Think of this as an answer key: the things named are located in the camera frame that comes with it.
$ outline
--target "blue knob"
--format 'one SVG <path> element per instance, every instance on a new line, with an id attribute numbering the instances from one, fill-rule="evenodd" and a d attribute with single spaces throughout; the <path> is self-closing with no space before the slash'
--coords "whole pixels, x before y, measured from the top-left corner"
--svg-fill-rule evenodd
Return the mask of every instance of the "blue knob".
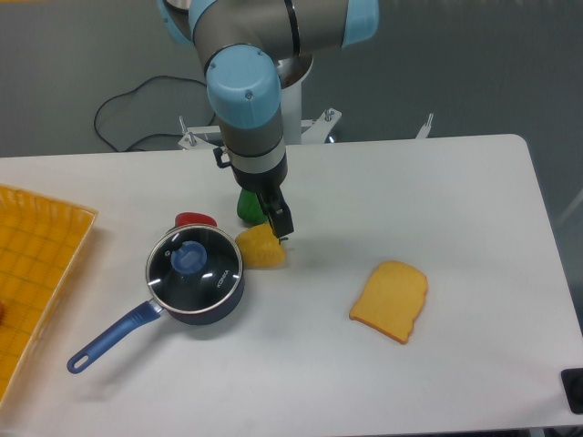
<path id="1" fill-rule="evenodd" d="M 170 256 L 172 268 L 183 275 L 192 275 L 204 267 L 207 251 L 197 241 L 185 241 L 182 247 L 174 250 Z"/>

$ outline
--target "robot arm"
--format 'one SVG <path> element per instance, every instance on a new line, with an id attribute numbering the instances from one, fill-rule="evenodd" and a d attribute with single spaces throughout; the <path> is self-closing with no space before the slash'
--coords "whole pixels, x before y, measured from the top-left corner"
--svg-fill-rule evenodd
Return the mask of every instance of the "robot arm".
<path id="1" fill-rule="evenodd" d="M 188 0 L 159 2 L 177 21 Z M 217 163 L 257 195 L 281 238 L 293 224 L 280 190 L 287 159 L 274 61 L 368 39 L 378 27 L 378 0 L 191 0 L 188 8 L 189 31 L 180 27 L 197 48 L 225 144 Z"/>

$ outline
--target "green toy vegetable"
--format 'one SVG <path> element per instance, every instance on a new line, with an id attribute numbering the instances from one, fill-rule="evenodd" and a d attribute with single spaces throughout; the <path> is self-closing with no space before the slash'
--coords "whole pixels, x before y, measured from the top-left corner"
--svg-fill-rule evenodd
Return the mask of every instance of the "green toy vegetable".
<path id="1" fill-rule="evenodd" d="M 261 211 L 261 205 L 255 193 L 242 189 L 237 202 L 237 215 L 245 223 L 257 226 L 267 221 L 267 217 Z"/>

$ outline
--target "grid pattern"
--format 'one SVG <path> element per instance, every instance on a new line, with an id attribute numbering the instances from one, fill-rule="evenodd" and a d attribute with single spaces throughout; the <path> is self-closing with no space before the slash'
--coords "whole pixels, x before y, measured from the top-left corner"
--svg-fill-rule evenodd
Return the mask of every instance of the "grid pattern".
<path id="1" fill-rule="evenodd" d="M 0 185 L 0 401 L 97 212 Z"/>

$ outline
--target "blue handle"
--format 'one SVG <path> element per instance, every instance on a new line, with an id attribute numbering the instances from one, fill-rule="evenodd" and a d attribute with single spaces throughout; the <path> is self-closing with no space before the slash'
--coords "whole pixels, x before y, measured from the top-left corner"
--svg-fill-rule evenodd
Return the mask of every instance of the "blue handle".
<path id="1" fill-rule="evenodd" d="M 149 302 L 142 303 L 107 328 L 105 332 L 91 341 L 85 348 L 73 355 L 67 362 L 66 368 L 71 373 L 84 371 L 135 328 L 150 323 L 159 317 L 159 312 Z"/>

